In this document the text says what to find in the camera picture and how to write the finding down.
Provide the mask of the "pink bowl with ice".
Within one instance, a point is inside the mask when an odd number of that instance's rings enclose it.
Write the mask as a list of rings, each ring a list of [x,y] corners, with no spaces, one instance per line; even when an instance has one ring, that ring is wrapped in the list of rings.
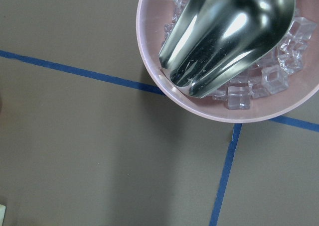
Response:
[[[319,30],[315,29],[304,55],[304,67],[289,77],[289,88],[252,100],[248,110],[228,110],[211,98],[195,99],[182,94],[160,69],[159,51],[164,25],[172,19],[173,0],[139,0],[136,33],[144,65],[156,85],[177,105],[201,117],[229,123],[263,121],[283,115],[303,104],[319,90]]]

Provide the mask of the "metal ice scoop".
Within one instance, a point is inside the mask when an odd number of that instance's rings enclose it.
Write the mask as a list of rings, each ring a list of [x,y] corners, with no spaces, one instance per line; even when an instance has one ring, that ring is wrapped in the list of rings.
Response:
[[[204,98],[270,52],[288,32],[296,0],[189,0],[159,52],[165,76]]]

